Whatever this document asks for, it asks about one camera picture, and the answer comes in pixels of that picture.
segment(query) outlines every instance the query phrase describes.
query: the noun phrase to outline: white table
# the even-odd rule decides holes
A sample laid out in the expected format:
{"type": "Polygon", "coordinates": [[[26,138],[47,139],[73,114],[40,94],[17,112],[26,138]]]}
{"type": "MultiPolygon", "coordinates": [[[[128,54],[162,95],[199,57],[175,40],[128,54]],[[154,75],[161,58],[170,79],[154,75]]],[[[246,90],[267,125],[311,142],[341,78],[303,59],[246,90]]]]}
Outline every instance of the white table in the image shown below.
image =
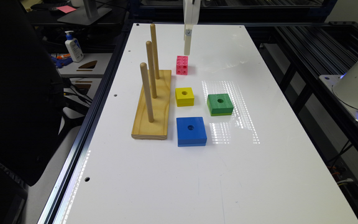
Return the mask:
{"type": "Polygon", "coordinates": [[[173,73],[168,139],[132,139],[150,39],[149,24],[133,26],[64,222],[358,223],[244,26],[195,26],[183,76],[183,25],[157,25],[160,69],[173,73]],[[194,106],[176,107],[179,87],[194,106]],[[212,93],[230,95],[232,116],[209,115],[212,93]],[[205,147],[177,146],[188,116],[204,118],[205,147]]]}

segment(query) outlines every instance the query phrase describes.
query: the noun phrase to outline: pink cube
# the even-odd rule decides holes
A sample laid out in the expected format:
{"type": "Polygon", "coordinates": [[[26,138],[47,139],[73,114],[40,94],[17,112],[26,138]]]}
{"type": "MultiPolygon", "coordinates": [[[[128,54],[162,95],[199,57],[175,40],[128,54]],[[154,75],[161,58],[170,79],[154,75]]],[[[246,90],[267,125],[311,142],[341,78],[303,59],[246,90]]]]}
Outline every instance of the pink cube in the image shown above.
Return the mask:
{"type": "Polygon", "coordinates": [[[177,75],[187,75],[187,56],[178,56],[177,57],[177,75]]]}

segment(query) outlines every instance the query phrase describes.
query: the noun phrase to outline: blue square block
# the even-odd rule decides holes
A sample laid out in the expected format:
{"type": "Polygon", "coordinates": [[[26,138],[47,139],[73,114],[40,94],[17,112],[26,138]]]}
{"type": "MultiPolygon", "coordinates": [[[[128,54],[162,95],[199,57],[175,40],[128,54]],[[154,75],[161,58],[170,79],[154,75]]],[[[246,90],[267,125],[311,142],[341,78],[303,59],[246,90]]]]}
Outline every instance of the blue square block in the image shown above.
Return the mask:
{"type": "Polygon", "coordinates": [[[177,118],[178,146],[205,146],[206,132],[202,117],[177,118]]]}

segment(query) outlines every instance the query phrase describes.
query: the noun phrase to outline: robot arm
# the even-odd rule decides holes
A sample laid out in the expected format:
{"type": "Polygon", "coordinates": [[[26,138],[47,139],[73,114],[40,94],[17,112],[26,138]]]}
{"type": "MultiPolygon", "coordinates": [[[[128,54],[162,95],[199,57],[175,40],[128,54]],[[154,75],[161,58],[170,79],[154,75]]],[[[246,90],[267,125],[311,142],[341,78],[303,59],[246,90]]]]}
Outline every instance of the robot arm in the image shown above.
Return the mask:
{"type": "Polygon", "coordinates": [[[185,55],[190,54],[191,33],[193,26],[198,23],[201,0],[183,0],[185,18],[185,55]]]}

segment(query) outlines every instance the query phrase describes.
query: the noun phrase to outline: wooden peg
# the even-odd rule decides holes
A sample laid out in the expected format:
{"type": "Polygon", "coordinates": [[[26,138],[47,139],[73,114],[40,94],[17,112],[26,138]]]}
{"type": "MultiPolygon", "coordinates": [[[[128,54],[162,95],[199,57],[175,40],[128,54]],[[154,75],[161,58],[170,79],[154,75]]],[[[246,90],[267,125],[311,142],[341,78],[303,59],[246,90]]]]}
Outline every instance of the wooden peg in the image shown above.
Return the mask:
{"type": "Polygon", "coordinates": [[[157,33],[155,31],[155,24],[150,25],[150,31],[152,33],[155,78],[160,79],[160,68],[158,67],[158,52],[157,52],[157,33]]]}
{"type": "Polygon", "coordinates": [[[149,122],[154,121],[153,116],[153,104],[152,97],[150,95],[150,85],[149,85],[149,75],[147,74],[147,65],[146,63],[140,63],[140,72],[142,74],[143,80],[143,90],[144,90],[144,98],[146,100],[146,108],[147,108],[147,116],[149,117],[149,122]]]}
{"type": "Polygon", "coordinates": [[[147,59],[149,61],[149,73],[150,73],[150,84],[152,89],[152,98],[156,99],[157,89],[155,87],[153,49],[152,49],[152,43],[150,41],[146,42],[146,50],[147,50],[147,59]]]}

